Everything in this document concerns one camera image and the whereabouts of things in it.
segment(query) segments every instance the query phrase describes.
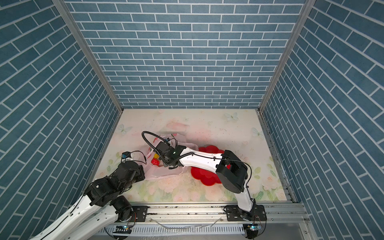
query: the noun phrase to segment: black bracket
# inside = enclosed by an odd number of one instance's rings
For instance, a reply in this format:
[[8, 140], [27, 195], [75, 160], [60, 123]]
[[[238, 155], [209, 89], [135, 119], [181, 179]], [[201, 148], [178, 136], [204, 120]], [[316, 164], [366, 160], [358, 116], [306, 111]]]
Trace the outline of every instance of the black bracket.
[[266, 221], [266, 214], [263, 205], [253, 204], [250, 212], [246, 212], [238, 205], [226, 205], [224, 211], [227, 214], [228, 222], [236, 221]]
[[132, 208], [133, 212], [136, 213], [136, 222], [145, 222], [148, 206], [133, 206]]

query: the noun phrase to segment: blue brick wall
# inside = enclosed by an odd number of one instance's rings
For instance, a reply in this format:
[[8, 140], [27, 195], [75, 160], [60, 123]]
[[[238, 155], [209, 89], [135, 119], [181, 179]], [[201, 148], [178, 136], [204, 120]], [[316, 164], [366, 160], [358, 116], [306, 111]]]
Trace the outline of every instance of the blue brick wall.
[[80, 196], [118, 113], [51, 0], [0, 16], [0, 239], [29, 239]]
[[321, 239], [384, 239], [383, 13], [317, 0], [265, 108]]
[[257, 108], [303, 2], [66, 1], [124, 108]]

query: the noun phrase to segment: floral floor mat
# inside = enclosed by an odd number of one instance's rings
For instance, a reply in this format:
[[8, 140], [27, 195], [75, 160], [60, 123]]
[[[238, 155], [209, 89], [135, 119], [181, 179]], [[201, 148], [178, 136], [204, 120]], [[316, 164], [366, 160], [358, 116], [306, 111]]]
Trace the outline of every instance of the floral floor mat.
[[[253, 198], [258, 201], [286, 200], [255, 110], [126, 109], [95, 179], [111, 174], [120, 163], [121, 153], [148, 152], [148, 145], [141, 137], [142, 131], [183, 134], [187, 142], [199, 147], [215, 145], [219, 149], [231, 150], [252, 166], [248, 185]], [[234, 194], [223, 185], [205, 186], [191, 176], [190, 169], [166, 179], [135, 183], [124, 195], [130, 202], [235, 201]]]

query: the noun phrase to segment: plastic bag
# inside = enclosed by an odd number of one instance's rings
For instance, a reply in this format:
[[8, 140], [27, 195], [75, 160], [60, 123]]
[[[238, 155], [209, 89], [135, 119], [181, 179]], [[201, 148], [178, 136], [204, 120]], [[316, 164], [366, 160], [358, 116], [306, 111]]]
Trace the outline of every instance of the plastic bag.
[[[181, 134], [167, 134], [167, 135], [160, 135], [162, 138], [175, 138], [177, 140], [178, 145], [189, 147], [193, 150], [199, 150], [196, 144], [193, 143], [185, 143], [186, 137]], [[161, 142], [160, 139], [157, 137], [152, 141], [153, 146], [157, 146], [157, 144]], [[171, 146], [175, 147], [175, 140], [171, 140]], [[177, 167], [175, 169], [169, 169], [168, 167], [164, 167], [163, 163], [160, 161], [160, 167], [153, 165], [151, 163], [151, 160], [155, 156], [155, 152], [153, 149], [149, 151], [149, 153], [146, 155], [147, 158], [147, 165], [143, 165], [145, 179], [165, 179], [168, 177], [177, 176], [179, 174], [182, 174], [183, 172], [186, 172], [188, 170], [188, 167]]]

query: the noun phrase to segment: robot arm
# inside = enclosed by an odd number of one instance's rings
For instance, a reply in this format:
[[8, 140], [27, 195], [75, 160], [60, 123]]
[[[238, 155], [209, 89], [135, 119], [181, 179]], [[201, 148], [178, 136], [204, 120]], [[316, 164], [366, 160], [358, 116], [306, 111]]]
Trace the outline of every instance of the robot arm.
[[172, 147], [169, 142], [161, 137], [163, 142], [159, 142], [154, 147], [144, 136], [144, 134], [155, 135], [151, 132], [142, 132], [143, 139], [160, 156], [164, 166], [176, 168], [178, 166], [192, 166], [214, 172], [219, 177], [223, 186], [235, 194], [238, 207], [246, 212], [251, 212], [254, 202], [249, 195], [247, 188], [247, 166], [233, 152], [225, 150], [224, 153], [211, 154], [199, 152], [189, 147], [177, 145]]
[[[210, 154], [181, 145], [174, 148], [157, 135], [164, 142], [154, 147], [144, 137], [144, 133], [150, 132], [144, 131], [142, 136], [160, 156], [164, 166], [173, 168], [192, 166], [216, 173], [223, 186], [235, 194], [240, 217], [253, 220], [258, 205], [251, 199], [248, 191], [245, 191], [248, 179], [247, 166], [233, 152], [225, 150], [223, 154]], [[135, 182], [144, 179], [142, 166], [129, 160], [120, 163], [111, 175], [92, 182], [72, 207], [32, 239], [85, 240], [116, 220], [129, 221], [132, 218], [133, 208], [124, 196], [118, 197], [118, 195]]]
[[116, 220], [129, 220], [132, 206], [124, 196], [118, 195], [144, 179], [142, 166], [133, 161], [120, 163], [111, 175], [92, 182], [72, 207], [32, 239], [83, 240]]

